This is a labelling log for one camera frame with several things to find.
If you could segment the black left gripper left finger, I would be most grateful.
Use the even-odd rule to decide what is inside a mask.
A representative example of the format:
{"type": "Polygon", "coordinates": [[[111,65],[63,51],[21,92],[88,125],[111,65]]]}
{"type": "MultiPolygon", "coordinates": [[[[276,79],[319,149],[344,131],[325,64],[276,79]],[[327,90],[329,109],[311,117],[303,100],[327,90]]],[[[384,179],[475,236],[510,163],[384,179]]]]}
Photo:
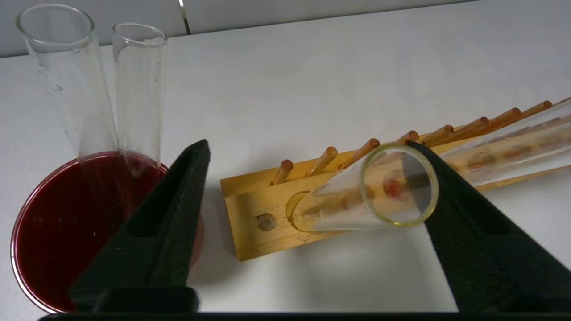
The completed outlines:
{"type": "Polygon", "coordinates": [[[189,145],[70,288],[78,312],[194,313],[187,287],[211,152],[189,145]]]}

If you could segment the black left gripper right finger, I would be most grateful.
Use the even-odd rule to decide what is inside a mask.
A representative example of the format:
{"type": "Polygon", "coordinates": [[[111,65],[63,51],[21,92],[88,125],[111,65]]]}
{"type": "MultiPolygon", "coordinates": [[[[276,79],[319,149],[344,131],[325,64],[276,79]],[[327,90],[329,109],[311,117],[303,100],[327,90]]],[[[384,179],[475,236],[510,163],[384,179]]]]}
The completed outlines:
{"type": "Polygon", "coordinates": [[[430,148],[439,196],[425,221],[461,313],[568,313],[571,274],[430,148]]]}

